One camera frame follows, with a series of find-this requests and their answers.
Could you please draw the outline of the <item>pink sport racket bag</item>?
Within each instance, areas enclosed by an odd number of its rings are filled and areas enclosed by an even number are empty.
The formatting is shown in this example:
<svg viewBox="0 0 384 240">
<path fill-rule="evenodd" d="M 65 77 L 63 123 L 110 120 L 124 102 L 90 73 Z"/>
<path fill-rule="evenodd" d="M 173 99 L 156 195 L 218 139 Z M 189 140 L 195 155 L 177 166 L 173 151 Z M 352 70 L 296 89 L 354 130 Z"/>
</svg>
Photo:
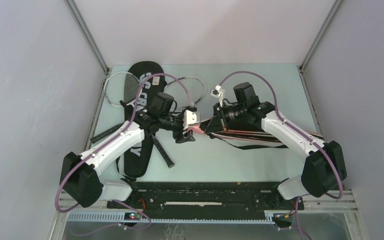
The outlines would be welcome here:
<svg viewBox="0 0 384 240">
<path fill-rule="evenodd" d="M 253 148 L 256 146 L 262 146 L 262 148 L 286 148 L 286 145 L 284 145 L 279 139 L 264 131 L 243 131 L 228 129 L 227 131 L 205 133 L 204 128 L 208 125 L 209 122 L 210 120 L 207 119 L 203 121 L 199 126 L 191 126 L 190 129 L 199 134 L 207 135 L 211 139 L 217 138 L 223 141 L 235 140 L 252 143 L 249 145 L 244 145 L 243 147 L 245 148 Z"/>
</svg>

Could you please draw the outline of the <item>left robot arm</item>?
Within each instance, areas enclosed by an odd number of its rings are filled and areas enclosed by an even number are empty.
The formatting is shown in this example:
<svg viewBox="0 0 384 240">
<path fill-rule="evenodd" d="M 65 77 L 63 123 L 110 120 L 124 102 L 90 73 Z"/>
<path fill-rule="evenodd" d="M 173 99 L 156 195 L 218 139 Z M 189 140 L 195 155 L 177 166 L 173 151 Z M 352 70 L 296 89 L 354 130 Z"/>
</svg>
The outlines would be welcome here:
<svg viewBox="0 0 384 240">
<path fill-rule="evenodd" d="M 126 109 L 133 117 L 131 120 L 125 121 L 105 140 L 81 154 L 68 153 L 63 158 L 55 204 L 59 204 L 60 194 L 65 191 L 77 206 L 83 208 L 90 207 L 98 200 L 118 200 L 125 208 L 136 206 L 138 194 L 129 183 L 122 179 L 104 179 L 102 174 L 127 150 L 160 129 L 171 131 L 177 144 L 195 140 L 189 126 L 199 121 L 197 108 L 191 105 L 178 115 L 173 115 L 170 113 L 173 102 L 171 95 L 160 92 L 140 109 L 130 103 Z"/>
</svg>

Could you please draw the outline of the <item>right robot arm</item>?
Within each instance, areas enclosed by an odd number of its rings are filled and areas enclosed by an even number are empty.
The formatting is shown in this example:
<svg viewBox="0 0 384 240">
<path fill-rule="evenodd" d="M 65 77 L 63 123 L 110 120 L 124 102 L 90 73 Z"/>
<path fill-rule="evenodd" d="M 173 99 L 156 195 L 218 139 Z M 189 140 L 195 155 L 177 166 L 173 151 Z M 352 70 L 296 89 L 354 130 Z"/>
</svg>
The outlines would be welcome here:
<svg viewBox="0 0 384 240">
<path fill-rule="evenodd" d="M 233 90 L 236 102 L 231 105 L 224 103 L 224 90 L 220 85 L 211 90 L 210 94 L 219 102 L 213 107 L 213 117 L 205 133 L 231 130 L 233 123 L 245 125 L 271 134 L 304 160 L 301 175 L 287 178 L 275 187 L 270 196 L 275 208 L 284 209 L 291 199 L 299 196 L 319 198 L 335 187 L 343 187 L 347 171 L 339 143 L 325 142 L 311 135 L 289 121 L 269 101 L 260 102 L 249 82 L 240 83 Z"/>
</svg>

